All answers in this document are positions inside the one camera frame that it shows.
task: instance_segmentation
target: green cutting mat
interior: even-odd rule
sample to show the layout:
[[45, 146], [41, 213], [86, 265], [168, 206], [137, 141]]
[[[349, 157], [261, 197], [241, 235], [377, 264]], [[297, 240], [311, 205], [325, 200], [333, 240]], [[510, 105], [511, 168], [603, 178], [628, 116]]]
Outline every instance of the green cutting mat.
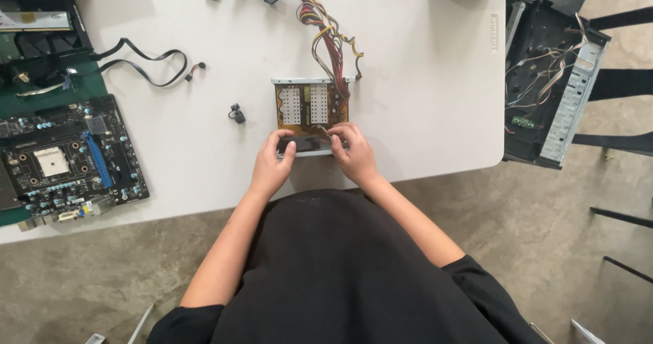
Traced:
[[[71, 57], [68, 62], [62, 60], [66, 67], [74, 67], [78, 72], [92, 72], [97, 69], [97, 63], [90, 62], [87, 56], [81, 54]], [[34, 112], [59, 105], [69, 105], [85, 101], [95, 96], [107, 95], [104, 80], [101, 75], [76, 77], [72, 88], [64, 90], [57, 88], [45, 94], [19, 98], [16, 93], [38, 89], [27, 84], [0, 88], [0, 120], [7, 119], [25, 112]], [[18, 223], [31, 217], [22, 207], [0, 211], [0, 226]]]

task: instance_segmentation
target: black t-shirt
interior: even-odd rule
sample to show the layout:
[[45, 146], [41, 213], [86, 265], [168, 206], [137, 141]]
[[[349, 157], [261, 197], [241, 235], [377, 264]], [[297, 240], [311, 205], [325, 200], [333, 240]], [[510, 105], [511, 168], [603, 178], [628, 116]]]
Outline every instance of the black t-shirt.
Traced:
[[177, 307], [162, 343], [545, 343], [471, 256], [438, 268], [361, 195], [302, 192], [270, 204], [238, 293]]

